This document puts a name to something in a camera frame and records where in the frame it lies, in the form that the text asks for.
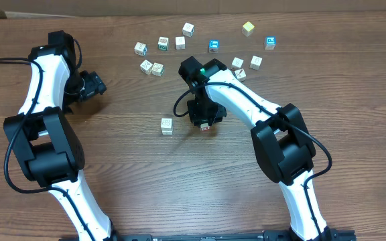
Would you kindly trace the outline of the wooden block red thirteen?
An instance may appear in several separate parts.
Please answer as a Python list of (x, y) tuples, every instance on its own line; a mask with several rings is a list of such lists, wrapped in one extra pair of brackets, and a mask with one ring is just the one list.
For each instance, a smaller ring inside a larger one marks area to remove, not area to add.
[(200, 125), (200, 131), (201, 132), (206, 132), (210, 130), (210, 125), (208, 123), (203, 123)]

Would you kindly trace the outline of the wooden block red three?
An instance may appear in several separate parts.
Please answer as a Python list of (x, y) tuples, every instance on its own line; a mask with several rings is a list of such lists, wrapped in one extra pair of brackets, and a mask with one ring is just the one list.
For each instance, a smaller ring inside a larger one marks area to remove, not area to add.
[(173, 122), (171, 118), (162, 118), (161, 120), (161, 130), (163, 131), (172, 131), (173, 130)]

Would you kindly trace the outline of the wooden block number four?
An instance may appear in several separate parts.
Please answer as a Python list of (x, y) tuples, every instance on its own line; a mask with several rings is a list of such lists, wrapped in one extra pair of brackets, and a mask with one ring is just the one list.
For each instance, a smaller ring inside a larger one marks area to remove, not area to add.
[(234, 71), (235, 77), (238, 81), (243, 82), (246, 79), (246, 73), (243, 68)]

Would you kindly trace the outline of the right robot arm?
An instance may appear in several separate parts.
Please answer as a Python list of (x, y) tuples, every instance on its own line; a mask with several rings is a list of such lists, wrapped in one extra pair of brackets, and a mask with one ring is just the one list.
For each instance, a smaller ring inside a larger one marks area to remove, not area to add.
[(261, 98), (217, 59), (201, 64), (191, 56), (178, 73), (195, 96), (186, 112), (195, 126), (209, 129), (232, 112), (250, 129), (257, 163), (283, 192), (292, 240), (330, 240), (313, 187), (315, 148), (325, 147), (309, 134), (299, 109)]

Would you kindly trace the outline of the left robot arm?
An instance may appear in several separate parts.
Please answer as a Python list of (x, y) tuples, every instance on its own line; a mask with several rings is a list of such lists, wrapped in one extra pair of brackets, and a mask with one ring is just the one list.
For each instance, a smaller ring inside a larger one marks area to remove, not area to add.
[(27, 58), (0, 58), (0, 64), (31, 66), (29, 90), (3, 130), (9, 141), (3, 165), (7, 184), (19, 193), (48, 192), (65, 210), (77, 240), (116, 240), (111, 219), (100, 209), (84, 175), (80, 140), (65, 115), (70, 104), (85, 102), (107, 87), (96, 72), (80, 72), (80, 45), (60, 30)]

